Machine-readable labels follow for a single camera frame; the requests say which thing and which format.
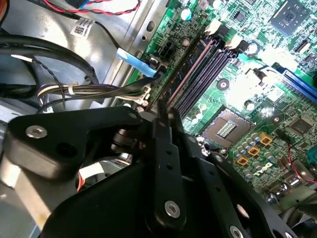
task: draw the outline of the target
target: barcode label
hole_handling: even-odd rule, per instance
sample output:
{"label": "barcode label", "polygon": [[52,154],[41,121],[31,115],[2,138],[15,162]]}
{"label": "barcode label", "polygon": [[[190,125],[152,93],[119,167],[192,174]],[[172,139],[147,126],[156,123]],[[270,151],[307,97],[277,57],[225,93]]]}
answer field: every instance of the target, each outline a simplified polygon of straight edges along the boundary
{"label": "barcode label", "polygon": [[73,29],[71,30],[71,34],[74,36],[78,36],[80,38],[87,39],[90,33],[91,28],[95,22],[81,17],[74,25]]}

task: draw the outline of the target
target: red and black wire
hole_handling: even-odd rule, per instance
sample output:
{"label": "red and black wire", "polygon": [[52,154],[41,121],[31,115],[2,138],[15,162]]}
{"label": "red and black wire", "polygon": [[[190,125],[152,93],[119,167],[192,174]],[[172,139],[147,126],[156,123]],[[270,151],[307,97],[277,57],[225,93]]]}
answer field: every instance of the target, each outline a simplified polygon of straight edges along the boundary
{"label": "red and black wire", "polygon": [[303,176],[297,171],[297,168],[294,166],[294,162],[296,161],[296,159],[295,159],[295,160],[292,160],[291,148],[292,148],[292,145],[291,145],[291,144],[288,144],[288,147],[287,147],[287,149],[288,149],[288,161],[289,161],[289,163],[290,163],[292,169],[294,170],[296,176],[299,177],[299,178],[302,178],[303,180],[305,180],[305,181],[307,181],[307,182],[317,182],[316,180],[303,177]]}
{"label": "red and black wire", "polygon": [[[125,10],[125,11],[119,11],[119,12],[110,12],[110,11],[103,11],[103,10],[100,10],[100,9],[79,9],[79,10],[75,10],[75,9],[64,9],[60,6],[57,6],[51,2],[49,2],[48,0],[43,0],[50,8],[54,9],[55,11],[57,12],[63,12],[63,13],[95,13],[95,14],[104,14],[104,15],[108,15],[108,16],[120,16],[120,15],[123,15],[123,14],[128,14],[128,13],[132,13],[134,11],[136,11],[139,7],[140,7],[140,4],[141,4],[141,0],[138,0],[138,3],[137,5],[132,8],[132,9],[129,9],[129,10]],[[95,0],[95,1],[91,1],[91,2],[88,2],[88,4],[93,4],[93,3],[101,3],[101,2],[104,2],[104,1],[107,1],[107,0]]]}

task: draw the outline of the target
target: cable tie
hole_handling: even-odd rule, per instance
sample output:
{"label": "cable tie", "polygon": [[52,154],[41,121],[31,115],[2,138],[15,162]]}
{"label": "cable tie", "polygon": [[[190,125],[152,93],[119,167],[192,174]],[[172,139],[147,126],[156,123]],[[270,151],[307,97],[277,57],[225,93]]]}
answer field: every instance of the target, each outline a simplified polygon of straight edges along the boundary
{"label": "cable tie", "polygon": [[75,83],[72,83],[72,84],[69,84],[68,85],[68,92],[69,92],[69,94],[70,95],[75,95],[75,93],[74,93],[74,91],[73,91],[73,86],[78,86],[78,83],[77,82],[75,82]]}

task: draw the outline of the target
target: red wire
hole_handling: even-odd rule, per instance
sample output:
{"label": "red wire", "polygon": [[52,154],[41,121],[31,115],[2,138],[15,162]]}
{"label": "red wire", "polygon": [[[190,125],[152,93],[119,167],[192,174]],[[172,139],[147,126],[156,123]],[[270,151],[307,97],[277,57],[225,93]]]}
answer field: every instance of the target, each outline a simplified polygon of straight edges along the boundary
{"label": "red wire", "polygon": [[[50,8],[54,9],[55,11],[58,12],[71,12],[71,13],[90,13],[90,11],[84,11],[84,10],[63,10],[63,9],[59,9],[55,6],[53,6],[48,0],[43,0]],[[139,8],[139,4],[137,4],[133,9],[131,9],[131,11],[119,11],[119,12],[107,12],[107,11],[103,11],[100,9],[91,9],[94,12],[99,12],[108,16],[114,16],[116,14],[128,14],[128,13],[132,13],[133,11],[136,11]]]}
{"label": "red wire", "polygon": [[291,146],[290,145],[288,145],[288,161],[291,164],[291,167],[293,168],[293,170],[294,170],[295,174],[297,175],[297,177],[302,178],[302,179],[304,179],[307,182],[315,182],[315,183],[317,182],[316,180],[312,180],[312,179],[309,179],[309,178],[304,178],[303,176],[301,176],[298,173],[297,168],[292,164],[292,155],[291,155]]}

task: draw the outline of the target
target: motherboard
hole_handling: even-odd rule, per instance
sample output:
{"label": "motherboard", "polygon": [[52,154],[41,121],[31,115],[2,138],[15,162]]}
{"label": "motherboard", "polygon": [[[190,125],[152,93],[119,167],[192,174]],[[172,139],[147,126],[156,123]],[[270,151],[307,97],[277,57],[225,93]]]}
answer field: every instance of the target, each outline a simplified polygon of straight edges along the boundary
{"label": "motherboard", "polygon": [[141,57],[164,75],[133,107],[178,109],[263,197],[313,182],[316,12],[315,0],[171,0]]}

